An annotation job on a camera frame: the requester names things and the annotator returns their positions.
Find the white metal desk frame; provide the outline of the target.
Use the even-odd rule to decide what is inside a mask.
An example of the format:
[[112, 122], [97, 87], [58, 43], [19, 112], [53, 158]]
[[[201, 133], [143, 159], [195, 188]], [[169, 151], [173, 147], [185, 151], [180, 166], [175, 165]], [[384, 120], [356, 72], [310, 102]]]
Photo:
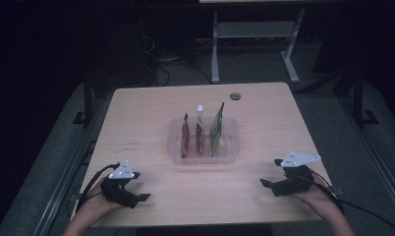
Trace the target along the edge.
[[219, 11], [213, 11], [212, 23], [212, 52], [211, 52], [211, 82], [218, 84], [219, 62], [218, 62], [218, 40], [225, 38], [288, 38], [289, 42], [285, 50], [281, 51], [282, 62], [288, 77], [292, 83], [298, 83], [300, 78], [292, 62], [292, 53], [299, 32], [302, 27], [303, 18], [307, 7], [303, 4], [319, 0], [198, 0], [204, 6], [215, 7], [216, 5], [236, 5], [239, 8], [251, 4], [261, 6], [262, 4], [288, 4], [297, 10], [296, 17], [292, 21], [240, 21], [222, 22], [219, 20]]

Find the green and white food pouch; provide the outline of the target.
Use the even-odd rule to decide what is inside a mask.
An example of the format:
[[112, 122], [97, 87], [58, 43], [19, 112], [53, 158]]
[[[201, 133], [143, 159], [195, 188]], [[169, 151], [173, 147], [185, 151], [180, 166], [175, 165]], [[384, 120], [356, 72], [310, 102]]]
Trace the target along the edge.
[[224, 108], [224, 103], [221, 103], [221, 106], [218, 109], [210, 128], [210, 144], [211, 144], [212, 157], [218, 155], [218, 150], [220, 146], [220, 137], [222, 135], [223, 108]]

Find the brown snack packet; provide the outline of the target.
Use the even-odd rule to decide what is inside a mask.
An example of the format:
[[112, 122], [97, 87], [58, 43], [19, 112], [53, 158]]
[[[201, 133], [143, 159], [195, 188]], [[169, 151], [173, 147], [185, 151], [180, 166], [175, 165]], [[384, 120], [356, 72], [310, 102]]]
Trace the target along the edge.
[[190, 149], [190, 130], [188, 123], [188, 114], [185, 114], [182, 125], [181, 157], [187, 158]]

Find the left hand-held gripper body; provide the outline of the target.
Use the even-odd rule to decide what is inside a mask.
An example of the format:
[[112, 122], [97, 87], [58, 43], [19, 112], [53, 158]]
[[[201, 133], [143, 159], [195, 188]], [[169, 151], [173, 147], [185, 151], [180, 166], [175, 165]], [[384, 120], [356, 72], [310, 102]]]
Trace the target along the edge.
[[110, 174], [108, 174], [101, 184], [103, 196], [110, 202], [114, 202], [124, 207], [135, 208], [139, 202], [139, 197], [125, 189], [131, 181], [134, 173], [131, 162], [125, 160], [120, 163]]

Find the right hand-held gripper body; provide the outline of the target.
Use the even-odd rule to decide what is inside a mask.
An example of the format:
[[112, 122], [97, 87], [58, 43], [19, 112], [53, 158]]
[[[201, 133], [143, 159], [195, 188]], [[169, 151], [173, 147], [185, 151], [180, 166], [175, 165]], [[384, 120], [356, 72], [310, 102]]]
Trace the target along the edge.
[[271, 190], [274, 196], [287, 196], [307, 191], [313, 182], [308, 164], [321, 160], [321, 157], [318, 154], [289, 151], [282, 160], [280, 167], [283, 168], [286, 179], [272, 183]]

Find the person's left hand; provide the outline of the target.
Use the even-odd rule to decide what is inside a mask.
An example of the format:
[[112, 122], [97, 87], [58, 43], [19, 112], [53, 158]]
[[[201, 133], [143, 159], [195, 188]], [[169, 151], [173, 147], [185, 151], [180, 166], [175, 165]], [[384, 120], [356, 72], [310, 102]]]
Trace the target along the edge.
[[88, 193], [84, 204], [80, 208], [87, 216], [102, 217], [122, 206], [108, 201], [102, 194], [101, 183], [98, 182]]

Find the black metal stand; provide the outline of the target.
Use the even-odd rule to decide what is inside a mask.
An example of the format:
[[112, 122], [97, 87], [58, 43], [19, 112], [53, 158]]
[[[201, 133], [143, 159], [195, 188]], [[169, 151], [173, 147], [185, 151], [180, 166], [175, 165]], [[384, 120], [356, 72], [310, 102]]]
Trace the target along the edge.
[[91, 89], [89, 74], [86, 74], [84, 77], [83, 88], [84, 88], [84, 111], [77, 113], [75, 119], [73, 120], [73, 123], [83, 125], [86, 128], [89, 126], [93, 116], [92, 89]]
[[364, 77], [358, 70], [354, 79], [353, 117], [356, 123], [363, 128], [366, 125], [377, 125], [378, 121], [371, 110], [363, 110]]

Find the clear plastic container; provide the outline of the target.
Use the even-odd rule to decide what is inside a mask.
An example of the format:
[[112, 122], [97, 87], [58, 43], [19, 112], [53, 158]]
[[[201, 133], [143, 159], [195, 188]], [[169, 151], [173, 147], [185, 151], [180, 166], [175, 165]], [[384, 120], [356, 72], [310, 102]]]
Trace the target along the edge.
[[203, 117], [204, 150], [199, 154], [196, 148], [197, 118], [188, 119], [190, 131], [189, 152], [187, 157], [182, 157], [183, 118], [175, 118], [169, 122], [167, 136], [167, 150], [176, 164], [230, 164], [234, 163], [240, 151], [240, 132], [235, 118], [224, 117], [222, 119], [221, 136], [217, 153], [212, 155], [210, 128], [213, 117]]

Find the person's right hand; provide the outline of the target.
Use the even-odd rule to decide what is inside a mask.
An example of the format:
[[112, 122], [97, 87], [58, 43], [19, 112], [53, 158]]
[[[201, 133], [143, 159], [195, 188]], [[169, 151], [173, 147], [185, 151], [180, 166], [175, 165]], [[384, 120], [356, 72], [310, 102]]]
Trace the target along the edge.
[[318, 185], [323, 186], [324, 182], [313, 174], [311, 187], [305, 192], [293, 194], [293, 197], [308, 205], [315, 213], [322, 215], [324, 212], [331, 211], [336, 205], [318, 188]]

